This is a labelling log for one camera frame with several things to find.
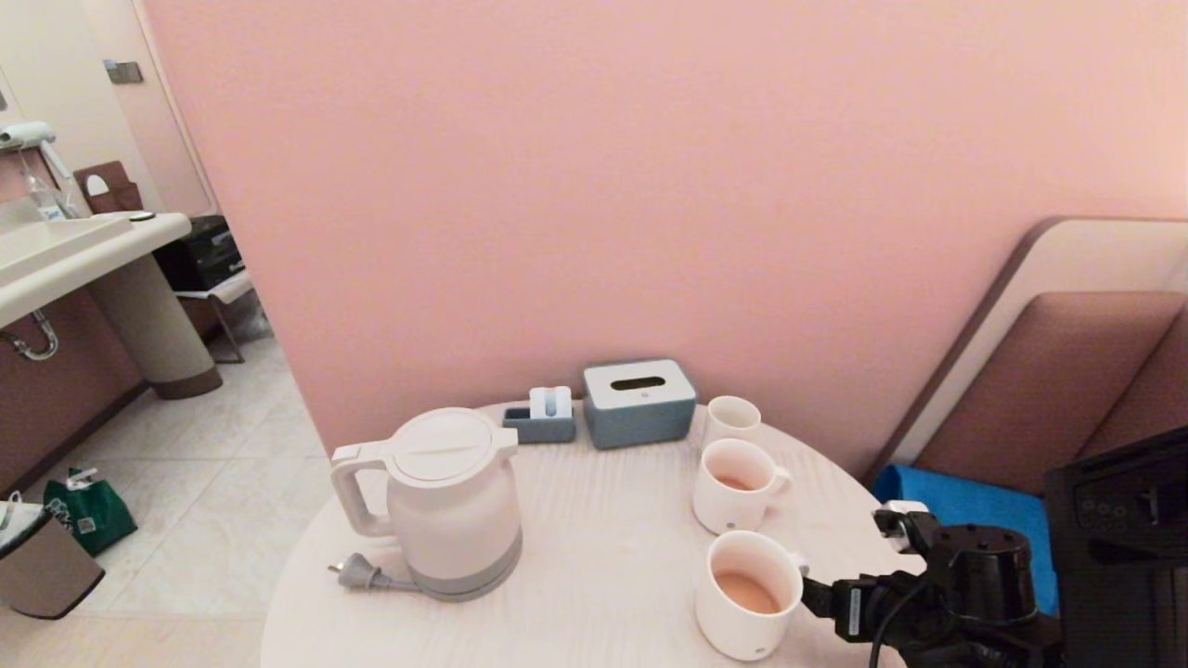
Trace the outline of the white ribbed ceramic mug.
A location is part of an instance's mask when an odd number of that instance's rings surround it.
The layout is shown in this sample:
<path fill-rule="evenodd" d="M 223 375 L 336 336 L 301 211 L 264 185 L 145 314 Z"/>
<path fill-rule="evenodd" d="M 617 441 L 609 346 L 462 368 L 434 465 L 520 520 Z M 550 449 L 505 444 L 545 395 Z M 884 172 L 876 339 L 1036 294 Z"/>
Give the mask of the white ribbed ceramic mug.
<path fill-rule="evenodd" d="M 759 445 L 720 439 L 702 450 L 691 510 L 708 532 L 756 530 L 790 485 L 789 470 L 777 465 Z"/>
<path fill-rule="evenodd" d="M 762 532 L 714 538 L 699 579 L 694 611 L 718 653 L 742 662 L 771 655 L 805 594 L 809 562 Z"/>

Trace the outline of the white electric kettle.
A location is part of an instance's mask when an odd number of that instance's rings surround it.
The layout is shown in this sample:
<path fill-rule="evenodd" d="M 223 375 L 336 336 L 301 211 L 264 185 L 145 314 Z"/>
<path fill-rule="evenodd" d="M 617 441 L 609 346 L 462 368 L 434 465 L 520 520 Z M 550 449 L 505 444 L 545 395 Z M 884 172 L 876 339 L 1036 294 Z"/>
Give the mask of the white electric kettle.
<path fill-rule="evenodd" d="M 468 600 L 508 579 L 523 552 L 518 431 L 441 407 L 375 443 L 331 453 L 331 486 L 361 536 L 392 538 L 412 586 Z"/>

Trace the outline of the clear plastic bottle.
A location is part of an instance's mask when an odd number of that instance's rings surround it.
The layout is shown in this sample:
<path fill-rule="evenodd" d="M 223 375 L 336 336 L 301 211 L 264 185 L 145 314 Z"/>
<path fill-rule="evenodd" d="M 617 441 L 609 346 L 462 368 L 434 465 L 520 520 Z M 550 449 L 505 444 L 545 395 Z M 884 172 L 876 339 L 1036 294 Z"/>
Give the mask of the clear plastic bottle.
<path fill-rule="evenodd" d="M 42 179 L 34 165 L 30 164 L 27 153 L 21 152 L 23 174 L 26 181 L 29 198 L 32 198 L 37 212 L 42 219 L 48 221 L 59 221 L 69 218 L 69 209 L 64 207 L 61 193 L 48 182 Z"/>

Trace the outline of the blue folded cloth bag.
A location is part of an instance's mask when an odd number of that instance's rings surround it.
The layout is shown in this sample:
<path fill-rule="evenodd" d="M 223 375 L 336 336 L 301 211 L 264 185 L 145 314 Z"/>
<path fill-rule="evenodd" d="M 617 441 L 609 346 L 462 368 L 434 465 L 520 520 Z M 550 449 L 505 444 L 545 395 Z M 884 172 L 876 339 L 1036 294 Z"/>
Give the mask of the blue folded cloth bag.
<path fill-rule="evenodd" d="M 991 483 L 967 481 L 928 470 L 892 465 L 881 470 L 872 486 L 879 502 L 920 502 L 943 525 L 981 524 L 1017 530 L 1031 548 L 1031 571 L 1040 612 L 1057 616 L 1059 580 L 1053 567 L 1051 530 L 1044 500 Z"/>

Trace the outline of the blue-grey tissue box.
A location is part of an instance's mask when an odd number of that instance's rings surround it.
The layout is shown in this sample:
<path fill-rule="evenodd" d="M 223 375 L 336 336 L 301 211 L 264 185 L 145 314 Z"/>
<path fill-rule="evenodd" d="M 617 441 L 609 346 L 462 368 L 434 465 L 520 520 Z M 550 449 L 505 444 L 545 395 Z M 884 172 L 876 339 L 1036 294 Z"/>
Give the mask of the blue-grey tissue box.
<path fill-rule="evenodd" d="M 672 443 L 691 431 L 697 392 L 671 358 L 589 366 L 582 380 L 583 418 L 599 450 Z"/>

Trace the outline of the small blue-grey tray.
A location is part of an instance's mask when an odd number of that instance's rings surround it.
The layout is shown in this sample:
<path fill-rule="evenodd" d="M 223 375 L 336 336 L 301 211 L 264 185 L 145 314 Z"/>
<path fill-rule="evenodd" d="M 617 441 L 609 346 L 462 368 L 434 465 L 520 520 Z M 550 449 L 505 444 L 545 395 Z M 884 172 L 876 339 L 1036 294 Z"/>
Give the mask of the small blue-grey tray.
<path fill-rule="evenodd" d="M 577 424 L 569 416 L 533 416 L 530 405 L 506 407 L 503 427 L 516 429 L 520 445 L 571 443 Z"/>

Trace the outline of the grey kettle power plug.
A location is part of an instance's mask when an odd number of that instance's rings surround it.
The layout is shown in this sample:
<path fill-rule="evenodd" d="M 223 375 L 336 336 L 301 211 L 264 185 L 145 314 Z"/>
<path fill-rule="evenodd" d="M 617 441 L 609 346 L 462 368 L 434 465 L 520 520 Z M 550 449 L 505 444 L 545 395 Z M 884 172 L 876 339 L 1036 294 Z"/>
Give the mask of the grey kettle power plug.
<path fill-rule="evenodd" d="M 419 592 L 412 581 L 402 581 L 387 575 L 381 568 L 369 562 L 368 557 L 355 553 L 339 563 L 327 567 L 336 576 L 340 587 L 347 590 L 386 590 L 399 592 Z"/>

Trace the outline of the white metal-legged stool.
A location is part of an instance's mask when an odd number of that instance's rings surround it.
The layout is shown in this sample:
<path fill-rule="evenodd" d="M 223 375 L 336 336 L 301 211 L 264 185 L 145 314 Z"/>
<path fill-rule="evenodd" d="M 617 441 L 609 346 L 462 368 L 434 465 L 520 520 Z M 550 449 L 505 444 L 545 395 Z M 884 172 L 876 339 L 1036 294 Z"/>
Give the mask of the white metal-legged stool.
<path fill-rule="evenodd" d="M 226 281 L 220 282 L 217 285 L 213 285 L 209 290 L 176 291 L 173 294 L 178 297 L 178 300 L 200 301 L 211 307 L 213 315 L 215 315 L 219 321 L 222 334 L 225 334 L 226 341 L 228 341 L 233 352 L 233 358 L 215 359 L 214 361 L 216 364 L 244 365 L 246 363 L 246 358 L 244 357 L 242 349 L 233 334 L 230 324 L 226 321 L 226 308 L 234 303 L 234 301 L 242 300 L 244 296 L 254 291 L 254 281 L 249 275 L 249 271 L 244 270 L 230 276 Z"/>

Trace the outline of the black box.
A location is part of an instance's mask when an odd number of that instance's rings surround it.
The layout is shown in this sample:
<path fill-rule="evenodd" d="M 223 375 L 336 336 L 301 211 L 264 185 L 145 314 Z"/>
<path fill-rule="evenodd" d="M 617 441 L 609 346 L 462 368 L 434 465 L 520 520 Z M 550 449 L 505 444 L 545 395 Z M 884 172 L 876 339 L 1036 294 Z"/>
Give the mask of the black box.
<path fill-rule="evenodd" d="M 187 237 L 153 251 L 175 292 L 209 291 L 245 271 L 246 263 L 225 215 L 192 218 L 191 223 Z"/>

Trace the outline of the green shopping bag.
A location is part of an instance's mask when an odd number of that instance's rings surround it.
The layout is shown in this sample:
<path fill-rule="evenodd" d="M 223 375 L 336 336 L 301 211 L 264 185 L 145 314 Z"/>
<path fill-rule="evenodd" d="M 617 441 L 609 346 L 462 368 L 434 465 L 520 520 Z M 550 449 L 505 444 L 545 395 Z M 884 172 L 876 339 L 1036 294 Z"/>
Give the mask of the green shopping bag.
<path fill-rule="evenodd" d="M 137 530 L 129 508 L 110 483 L 97 475 L 95 467 L 71 467 L 67 478 L 48 481 L 43 503 L 90 557 L 97 557 Z"/>

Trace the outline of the brown trash bin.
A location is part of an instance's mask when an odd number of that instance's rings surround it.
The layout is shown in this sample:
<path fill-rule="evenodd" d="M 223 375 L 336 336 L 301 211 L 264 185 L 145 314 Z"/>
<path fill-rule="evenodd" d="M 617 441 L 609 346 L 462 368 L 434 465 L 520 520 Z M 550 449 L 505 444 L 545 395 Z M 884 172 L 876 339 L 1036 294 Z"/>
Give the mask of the brown trash bin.
<path fill-rule="evenodd" d="M 0 605 L 34 619 L 61 619 L 105 575 L 97 560 L 52 516 L 39 532 L 0 559 Z"/>

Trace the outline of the chrome sink drain pipe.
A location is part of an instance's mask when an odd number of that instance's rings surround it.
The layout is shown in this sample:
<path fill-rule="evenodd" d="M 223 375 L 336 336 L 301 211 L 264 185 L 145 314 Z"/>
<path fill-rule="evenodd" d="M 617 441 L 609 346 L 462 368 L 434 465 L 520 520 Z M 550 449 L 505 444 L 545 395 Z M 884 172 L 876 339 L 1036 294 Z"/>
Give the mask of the chrome sink drain pipe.
<path fill-rule="evenodd" d="M 10 330 L 0 329 L 0 340 L 8 344 L 15 352 L 17 355 L 21 358 L 34 361 L 43 363 L 51 359 L 59 349 L 59 338 L 53 329 L 53 326 L 48 319 L 46 313 L 42 309 L 34 309 L 30 313 L 30 319 L 37 326 L 38 330 L 42 330 L 42 338 L 44 344 L 39 348 L 32 347 L 25 339 L 17 338 L 15 334 L 10 333 Z"/>

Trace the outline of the white sink counter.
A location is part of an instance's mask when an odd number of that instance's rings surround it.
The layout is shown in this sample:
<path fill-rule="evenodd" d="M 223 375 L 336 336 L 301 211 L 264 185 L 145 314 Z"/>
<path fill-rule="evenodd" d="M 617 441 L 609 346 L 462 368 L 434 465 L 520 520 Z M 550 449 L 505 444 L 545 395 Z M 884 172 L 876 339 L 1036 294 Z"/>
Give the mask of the white sink counter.
<path fill-rule="evenodd" d="M 44 344 L 34 309 L 89 288 L 137 371 L 162 399 L 225 384 L 216 363 L 169 285 L 153 251 L 187 237 L 178 212 L 133 223 L 127 212 L 18 223 L 0 234 L 0 329 Z"/>

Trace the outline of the white hair dryer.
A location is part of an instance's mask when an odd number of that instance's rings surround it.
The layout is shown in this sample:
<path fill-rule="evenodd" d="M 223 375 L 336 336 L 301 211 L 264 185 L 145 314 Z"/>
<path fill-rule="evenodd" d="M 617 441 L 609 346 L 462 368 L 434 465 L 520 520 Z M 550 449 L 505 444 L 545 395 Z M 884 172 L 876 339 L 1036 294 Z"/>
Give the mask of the white hair dryer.
<path fill-rule="evenodd" d="M 53 149 L 57 136 L 48 122 L 13 122 L 0 128 L 0 155 L 39 149 L 48 164 L 63 179 L 72 179 L 72 172 Z"/>

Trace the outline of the small white handleless cup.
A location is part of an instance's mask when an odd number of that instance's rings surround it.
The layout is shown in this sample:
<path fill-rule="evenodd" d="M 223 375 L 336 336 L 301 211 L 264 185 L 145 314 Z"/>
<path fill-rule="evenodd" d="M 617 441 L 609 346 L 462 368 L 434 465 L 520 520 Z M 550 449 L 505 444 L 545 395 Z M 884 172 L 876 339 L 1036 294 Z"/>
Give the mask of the small white handleless cup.
<path fill-rule="evenodd" d="M 754 403 L 737 396 L 718 396 L 704 410 L 702 447 L 718 440 L 750 440 L 762 426 L 762 412 Z"/>

